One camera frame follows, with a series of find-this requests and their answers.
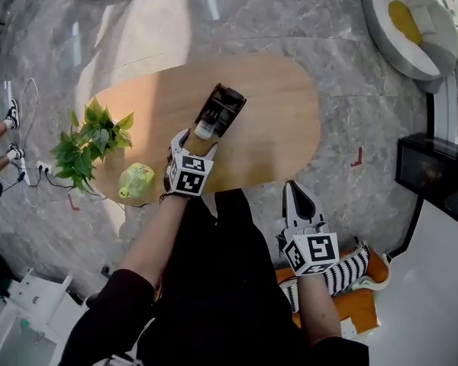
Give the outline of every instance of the wooden table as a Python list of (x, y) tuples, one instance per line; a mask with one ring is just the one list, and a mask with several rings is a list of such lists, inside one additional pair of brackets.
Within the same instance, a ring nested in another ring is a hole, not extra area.
[[(247, 103), (222, 138), (200, 140), (194, 120), (218, 83), (240, 92)], [(92, 180), (105, 196), (122, 204), (153, 202), (163, 188), (171, 139), (192, 128), (185, 147), (203, 153), (220, 143), (205, 192), (245, 188), (292, 177), (307, 165), (320, 139), (318, 93), (299, 64), (269, 53), (248, 54), (178, 66), (140, 77), (97, 95), (111, 116), (134, 111), (133, 147), (97, 160)], [(156, 173), (141, 200), (122, 199), (118, 179), (134, 162)]]

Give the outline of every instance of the sneaker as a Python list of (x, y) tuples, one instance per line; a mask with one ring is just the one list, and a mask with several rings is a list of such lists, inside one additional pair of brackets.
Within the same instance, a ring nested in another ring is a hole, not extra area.
[(7, 117), (5, 119), (12, 121), (12, 129), (18, 129), (21, 125), (18, 116), (18, 104), (14, 99), (10, 101), (10, 108), (8, 109)]
[(8, 151), (7, 151), (7, 153), (10, 153), (10, 152), (12, 152), (12, 151), (15, 152), (14, 160), (20, 160), (20, 159), (23, 159), (23, 158), (24, 158), (24, 150), (19, 149), (19, 147), (17, 146), (16, 143), (11, 143), (11, 144), (8, 146)]

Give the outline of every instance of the black cable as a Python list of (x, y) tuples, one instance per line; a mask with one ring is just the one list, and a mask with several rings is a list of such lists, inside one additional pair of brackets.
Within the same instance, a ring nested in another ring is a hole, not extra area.
[(46, 175), (46, 179), (49, 183), (51, 183), (54, 187), (61, 187), (61, 188), (73, 188), (73, 186), (62, 186), (62, 185), (55, 185), (50, 179), (49, 176), (47, 176), (47, 171), (44, 172)]
[[(69, 188), (70, 190), (73, 189), (74, 187), (73, 186), (62, 186), (62, 185), (55, 185), (50, 179), (49, 179), (49, 176), (47, 176), (47, 172), (44, 172), (44, 174), (46, 175), (46, 179), (49, 183), (51, 183), (54, 187), (61, 187), (61, 188)], [(90, 192), (88, 190), (85, 190), (87, 194), (90, 194), (90, 195), (93, 195), (95, 197), (100, 197), (100, 198), (104, 198), (104, 199), (107, 199), (106, 197), (103, 197), (101, 195), (98, 195), (98, 194), (95, 194), (93, 192)]]
[[(21, 169), (18, 167), (18, 165), (14, 164), (13, 162), (11, 162), (10, 164), (12, 164), (17, 169), (17, 171), (19, 172), (19, 176), (17, 178), (17, 181), (13, 185), (9, 185), (4, 191), (2, 191), (2, 193), (6, 192), (9, 188), (12, 188), (15, 185), (18, 185), (25, 178), (25, 172), (24, 171), (21, 172)], [(41, 175), (42, 175), (42, 172), (41, 172), (41, 169), (39, 169), (39, 178), (37, 180), (37, 183), (35, 185), (28, 185), (28, 186), (29, 187), (38, 187)]]
[(14, 187), (15, 185), (18, 185), (22, 180), (17, 180), (13, 185), (9, 185), (2, 193), (6, 192), (9, 188)]
[(39, 182), (40, 182), (40, 176), (43, 174), (43, 172), (41, 171), (41, 169), (39, 169), (39, 178), (37, 180), (37, 183), (35, 185), (28, 185), (29, 187), (37, 187), (39, 185)]
[[(54, 187), (61, 187), (61, 188), (69, 188), (70, 190), (73, 189), (74, 187), (73, 186), (62, 186), (62, 185), (56, 185), (54, 184), (50, 179), (49, 179), (49, 176), (47, 176), (47, 171), (44, 172), (44, 174), (46, 175), (46, 179), (49, 183), (51, 183), (51, 185), (53, 185)], [(101, 195), (98, 195), (98, 194), (95, 194), (93, 192), (90, 192), (88, 190), (85, 190), (87, 194), (90, 194), (90, 195), (93, 195), (95, 197), (100, 197), (100, 198), (103, 198), (103, 199), (108, 199), (107, 197), (103, 197)], [(131, 207), (144, 207), (146, 206), (147, 204), (141, 204), (140, 206), (134, 206), (134, 205), (125, 205), (125, 206), (131, 206)]]

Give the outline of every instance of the black and white striped fabric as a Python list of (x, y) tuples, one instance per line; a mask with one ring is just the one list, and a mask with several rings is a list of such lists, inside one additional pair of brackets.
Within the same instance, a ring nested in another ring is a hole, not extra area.
[(322, 275), (331, 296), (347, 289), (356, 279), (364, 276), (369, 262), (369, 247), (361, 242), (356, 251), (343, 258)]
[(287, 299), (290, 302), (292, 307), (292, 313), (298, 312), (298, 293), (297, 293), (297, 278), (292, 277), (287, 281), (284, 281), (280, 284), (280, 288), (283, 290), (283, 293), (287, 296)]
[[(329, 294), (333, 297), (346, 290), (356, 279), (361, 278), (368, 268), (370, 253), (366, 242), (361, 242), (355, 251), (343, 256), (341, 260), (322, 275)], [(291, 277), (280, 284), (292, 307), (292, 313), (298, 312), (297, 278)]]

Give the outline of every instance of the black cabinet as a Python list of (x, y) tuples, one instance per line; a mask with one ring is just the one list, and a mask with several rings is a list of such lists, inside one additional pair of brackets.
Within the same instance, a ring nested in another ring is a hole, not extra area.
[(424, 133), (400, 139), (395, 181), (458, 221), (458, 145)]

